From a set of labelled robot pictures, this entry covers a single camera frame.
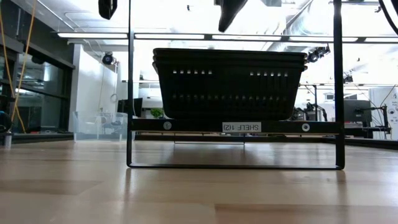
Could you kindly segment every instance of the metal shelf frame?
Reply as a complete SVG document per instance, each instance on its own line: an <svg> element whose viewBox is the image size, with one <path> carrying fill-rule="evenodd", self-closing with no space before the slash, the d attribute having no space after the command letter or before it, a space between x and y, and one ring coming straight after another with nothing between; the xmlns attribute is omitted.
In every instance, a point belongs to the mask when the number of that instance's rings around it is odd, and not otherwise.
<svg viewBox="0 0 398 224"><path fill-rule="evenodd" d="M133 112L133 57L134 31L132 28L131 1L129 1L129 80L128 118ZM296 121L261 121L262 133L284 134L327 134L334 135L336 146L336 161L334 166L262 166L262 165L204 165L204 164L137 164L132 162L132 132L133 131L170 131L170 132L222 132L223 121L220 120L169 120L169 119L132 119L127 126L126 163L130 168L174 168L174 169L293 169L293 170L342 170L345 167L345 130L344 130L344 86L343 86L343 31L341 19L342 0L334 0L333 46L335 59L335 114L333 123L296 122Z"/></svg>

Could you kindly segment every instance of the shelf label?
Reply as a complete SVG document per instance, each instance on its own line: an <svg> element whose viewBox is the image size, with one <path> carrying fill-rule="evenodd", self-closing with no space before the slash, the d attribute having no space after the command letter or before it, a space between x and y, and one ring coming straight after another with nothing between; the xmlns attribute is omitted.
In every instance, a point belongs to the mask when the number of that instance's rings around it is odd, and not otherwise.
<svg viewBox="0 0 398 224"><path fill-rule="evenodd" d="M224 133L260 133L261 122L223 122Z"/></svg>

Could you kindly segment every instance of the yellow cable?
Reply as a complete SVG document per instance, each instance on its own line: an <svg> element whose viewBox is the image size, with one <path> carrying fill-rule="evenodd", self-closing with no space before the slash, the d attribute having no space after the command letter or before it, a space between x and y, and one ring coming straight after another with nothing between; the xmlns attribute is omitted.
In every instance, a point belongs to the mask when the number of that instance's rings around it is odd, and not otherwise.
<svg viewBox="0 0 398 224"><path fill-rule="evenodd" d="M10 68L9 68L9 65L8 65L6 38L5 38L5 35L4 35L4 28L3 28L3 24L2 24L1 6L0 6L0 26L1 26L1 36L2 36L2 46L3 46L3 51L4 51L4 58L5 58L5 60L6 60L6 68L7 68L8 81L9 81L9 83L10 83L10 89L11 89L12 97L15 98L14 88L12 87ZM19 109L18 109L18 107L17 107L17 115L18 115L19 122L21 122L22 130L24 131L24 133L26 133L26 131L25 131L25 126L24 126L24 122L23 122L23 120L22 120L22 118L21 118L21 116L20 116L20 114L19 114Z"/></svg>
<svg viewBox="0 0 398 224"><path fill-rule="evenodd" d="M37 0L34 0L33 1L33 10L32 10L32 20L30 21L29 34L28 34L27 40L26 40L26 50L25 50L25 55L24 55L24 63L22 64L21 77L19 79L19 84L18 84L18 94L17 94L17 97L15 99L14 110L12 111L12 116L11 116L11 120L12 121L14 121L15 110L16 110L16 108L18 106L19 90L21 89L22 79L24 78L25 66L26 66L28 50L29 50L29 44L30 44L30 37L32 36L33 23L35 21L36 3L37 3Z"/></svg>

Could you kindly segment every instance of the black plastic basket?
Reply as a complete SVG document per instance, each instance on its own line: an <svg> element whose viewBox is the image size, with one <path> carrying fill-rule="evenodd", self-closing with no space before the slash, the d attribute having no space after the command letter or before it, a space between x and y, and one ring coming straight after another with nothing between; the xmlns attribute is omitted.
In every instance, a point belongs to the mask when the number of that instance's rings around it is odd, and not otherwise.
<svg viewBox="0 0 398 224"><path fill-rule="evenodd" d="M307 63L307 54L298 52L261 52L250 50L202 50L202 49L154 49L154 61L158 60L245 60Z"/></svg>
<svg viewBox="0 0 398 224"><path fill-rule="evenodd" d="M285 120L304 63L156 61L165 114L175 119Z"/></svg>

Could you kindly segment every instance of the wooden floor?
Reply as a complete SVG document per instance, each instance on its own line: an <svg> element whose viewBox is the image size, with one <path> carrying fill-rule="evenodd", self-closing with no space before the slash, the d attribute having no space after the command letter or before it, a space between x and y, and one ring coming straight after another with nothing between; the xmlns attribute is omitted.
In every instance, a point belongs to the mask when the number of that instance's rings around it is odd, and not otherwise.
<svg viewBox="0 0 398 224"><path fill-rule="evenodd" d="M136 162L333 164L334 145L135 142ZM398 223L398 151L344 171L128 169L124 144L0 149L0 223Z"/></svg>

